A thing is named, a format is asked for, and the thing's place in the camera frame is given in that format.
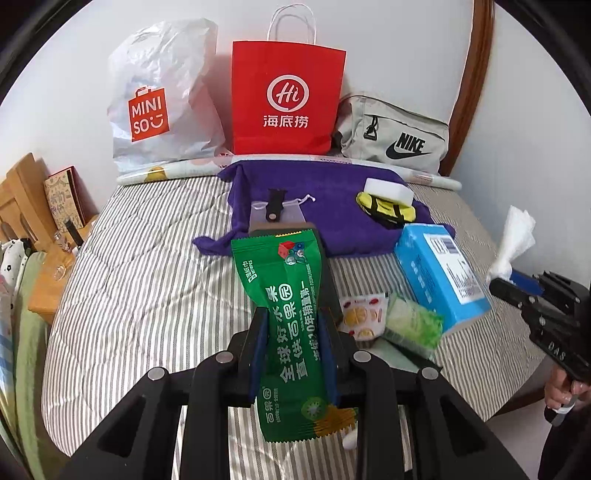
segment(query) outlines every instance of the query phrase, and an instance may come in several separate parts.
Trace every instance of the nike bag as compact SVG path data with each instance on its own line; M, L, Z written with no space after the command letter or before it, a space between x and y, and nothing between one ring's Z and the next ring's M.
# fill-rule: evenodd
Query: nike bag
M315 21L314 44L269 41L275 19L292 6L276 10L267 41L233 44L236 154L325 154L330 148L345 52L316 45Z
M335 139L345 157L437 173L449 127L369 95L341 100Z
M209 20L160 22L109 57L107 110L120 174L224 151L217 111L203 83L216 54Z

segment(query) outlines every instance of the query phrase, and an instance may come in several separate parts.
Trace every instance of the nike swoosh logo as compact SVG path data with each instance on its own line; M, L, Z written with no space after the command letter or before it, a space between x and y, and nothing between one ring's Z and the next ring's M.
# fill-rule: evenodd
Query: nike swoosh logo
M401 153L394 150L394 144L390 145L386 150L386 156L392 160L402 160L403 158L418 157L420 155L429 155L431 152L409 152Z

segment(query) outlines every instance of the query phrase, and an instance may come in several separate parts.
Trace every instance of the green blanket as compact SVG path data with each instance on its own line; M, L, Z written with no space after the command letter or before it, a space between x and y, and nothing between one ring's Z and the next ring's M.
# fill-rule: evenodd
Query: green blanket
M41 417L41 389L50 327L27 304L45 253L29 258L15 309L15 392L18 441L35 480L54 479L68 457L49 438Z

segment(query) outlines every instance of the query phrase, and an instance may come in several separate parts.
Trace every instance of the purple towel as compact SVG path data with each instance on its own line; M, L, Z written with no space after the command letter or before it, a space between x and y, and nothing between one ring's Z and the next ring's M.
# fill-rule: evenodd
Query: purple towel
M226 167L218 177L232 181L228 203L232 229L218 240L197 237L193 243L205 255L232 255L230 241L248 236L251 202L268 200L269 189L286 190L285 201L316 198L300 208L320 232L328 257L366 257L391 253L402 229L388 230L355 202L368 177L406 185L393 171L345 163L291 160L249 160ZM429 208L413 201L418 223L434 223ZM445 225L451 236L454 229Z

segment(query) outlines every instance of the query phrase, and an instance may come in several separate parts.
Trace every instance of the green packet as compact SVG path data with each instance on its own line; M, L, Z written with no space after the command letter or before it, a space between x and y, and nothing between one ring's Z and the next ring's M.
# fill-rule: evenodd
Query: green packet
M430 358L443 333L443 317L412 300L391 294L382 336L392 342Z
M242 285L269 309L267 368L256 397L267 442L320 437L355 422L327 403L316 332L322 258L312 230L232 241Z

